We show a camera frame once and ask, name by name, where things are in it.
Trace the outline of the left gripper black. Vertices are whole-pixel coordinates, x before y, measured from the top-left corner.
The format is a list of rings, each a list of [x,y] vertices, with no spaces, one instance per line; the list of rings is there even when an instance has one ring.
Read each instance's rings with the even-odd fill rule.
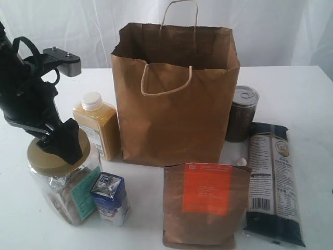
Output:
[[[41,78],[47,73],[45,57],[34,53],[21,60],[11,47],[1,47],[1,110],[10,125],[38,135],[42,151],[74,165],[83,156],[79,125],[73,118],[61,124],[54,103],[56,87]]]

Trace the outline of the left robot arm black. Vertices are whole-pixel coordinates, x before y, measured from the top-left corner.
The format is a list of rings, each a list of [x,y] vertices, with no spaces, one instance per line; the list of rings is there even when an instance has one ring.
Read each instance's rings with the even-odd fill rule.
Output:
[[[81,74],[79,56],[57,47],[42,52],[25,36],[10,41],[1,26],[1,110],[13,127],[37,139],[37,146],[73,165],[82,157],[79,126],[62,122],[54,98],[60,75]]]

